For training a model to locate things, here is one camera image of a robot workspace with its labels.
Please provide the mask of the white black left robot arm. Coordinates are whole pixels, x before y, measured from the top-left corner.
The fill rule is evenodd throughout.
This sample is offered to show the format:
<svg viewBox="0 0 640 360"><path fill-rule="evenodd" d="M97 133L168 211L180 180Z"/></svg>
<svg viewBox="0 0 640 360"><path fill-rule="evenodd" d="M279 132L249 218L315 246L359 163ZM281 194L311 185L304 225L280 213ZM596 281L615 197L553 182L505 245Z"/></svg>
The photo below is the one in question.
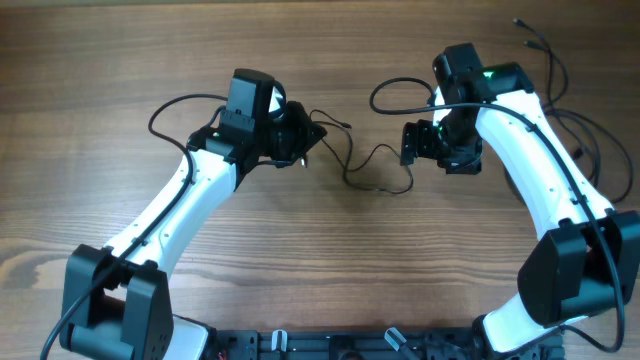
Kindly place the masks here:
<svg viewBox="0 0 640 360"><path fill-rule="evenodd" d="M222 359L214 328L176 315L169 280L206 219L258 166L304 162L327 132L274 77L238 68L211 119L187 142L169 182L102 247L67 260L53 344L91 359Z"/></svg>

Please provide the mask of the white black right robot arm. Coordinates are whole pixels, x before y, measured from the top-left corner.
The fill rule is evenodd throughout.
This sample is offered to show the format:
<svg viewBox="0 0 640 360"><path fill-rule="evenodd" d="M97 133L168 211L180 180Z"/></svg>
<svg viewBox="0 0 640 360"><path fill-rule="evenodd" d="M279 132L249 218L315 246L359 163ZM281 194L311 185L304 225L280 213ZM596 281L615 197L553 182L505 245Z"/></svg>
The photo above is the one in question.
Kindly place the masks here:
<svg viewBox="0 0 640 360"><path fill-rule="evenodd" d="M449 174L475 174L492 147L538 238L516 295L482 318L487 351L511 355L584 318L622 312L639 270L638 214L615 210L581 173L519 65L486 67L464 43L446 48L433 70L438 86L404 127L402 163L428 158Z"/></svg>

